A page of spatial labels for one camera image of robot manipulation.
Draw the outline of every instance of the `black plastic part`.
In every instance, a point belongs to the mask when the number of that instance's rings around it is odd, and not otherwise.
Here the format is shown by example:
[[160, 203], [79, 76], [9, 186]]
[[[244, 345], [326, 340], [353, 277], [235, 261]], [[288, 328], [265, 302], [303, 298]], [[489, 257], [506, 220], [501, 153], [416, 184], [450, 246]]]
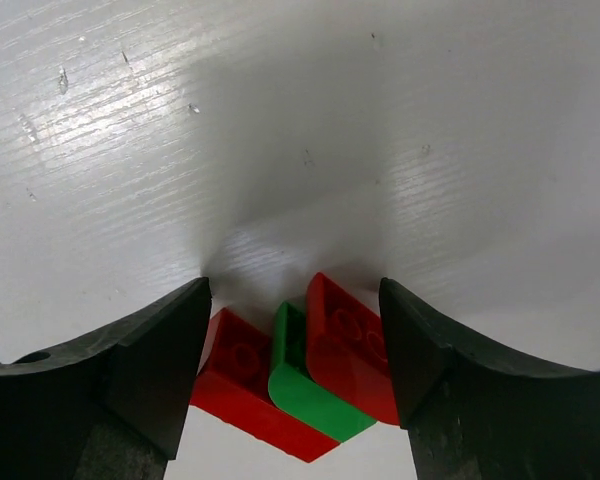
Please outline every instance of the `black plastic part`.
[[380, 312], [420, 480], [600, 480], [600, 372], [506, 347], [393, 280]]
[[0, 480], [158, 480], [209, 323], [199, 278], [67, 343], [0, 364]]

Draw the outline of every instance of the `red lego brick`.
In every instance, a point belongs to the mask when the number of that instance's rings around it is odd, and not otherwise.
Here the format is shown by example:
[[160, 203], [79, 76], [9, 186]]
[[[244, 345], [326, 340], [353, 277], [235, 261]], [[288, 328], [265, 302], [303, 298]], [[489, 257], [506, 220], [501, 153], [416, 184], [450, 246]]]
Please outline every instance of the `red lego brick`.
[[306, 361], [318, 385], [399, 425], [380, 318], [322, 273], [307, 291]]
[[227, 309], [191, 405], [289, 455], [312, 462], [339, 442], [278, 409], [268, 392], [272, 339]]

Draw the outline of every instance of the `lego brick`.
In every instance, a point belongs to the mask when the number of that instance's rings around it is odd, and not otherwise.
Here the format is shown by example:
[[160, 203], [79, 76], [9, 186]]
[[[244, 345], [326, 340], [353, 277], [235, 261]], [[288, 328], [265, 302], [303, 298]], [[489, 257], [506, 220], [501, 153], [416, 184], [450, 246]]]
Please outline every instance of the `lego brick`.
[[191, 404], [305, 462], [339, 445], [278, 409], [267, 390], [271, 338], [221, 310], [211, 354], [196, 379]]
[[283, 303], [275, 319], [269, 395], [281, 410], [338, 442], [373, 425], [375, 419], [315, 383], [305, 364], [306, 317]]
[[324, 274], [307, 291], [307, 369], [342, 400], [398, 425], [380, 318]]

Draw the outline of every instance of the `green lego brick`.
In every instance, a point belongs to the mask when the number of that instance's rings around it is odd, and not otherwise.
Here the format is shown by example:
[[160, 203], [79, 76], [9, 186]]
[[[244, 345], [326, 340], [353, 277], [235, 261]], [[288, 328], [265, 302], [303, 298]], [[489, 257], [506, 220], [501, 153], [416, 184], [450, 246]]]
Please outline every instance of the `green lego brick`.
[[305, 363], [305, 314], [283, 303], [275, 319], [269, 396], [282, 411], [345, 442], [376, 421], [315, 383]]

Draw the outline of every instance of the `white surface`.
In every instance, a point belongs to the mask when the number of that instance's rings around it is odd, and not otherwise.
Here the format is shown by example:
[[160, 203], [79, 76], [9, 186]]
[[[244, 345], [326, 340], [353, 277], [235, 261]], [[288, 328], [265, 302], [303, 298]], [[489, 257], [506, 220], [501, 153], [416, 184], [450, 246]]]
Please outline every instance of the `white surface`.
[[[0, 1], [1, 361], [200, 272], [267, 328], [317, 269], [600, 368], [600, 0]], [[168, 472], [281, 475], [415, 474], [197, 411]]]

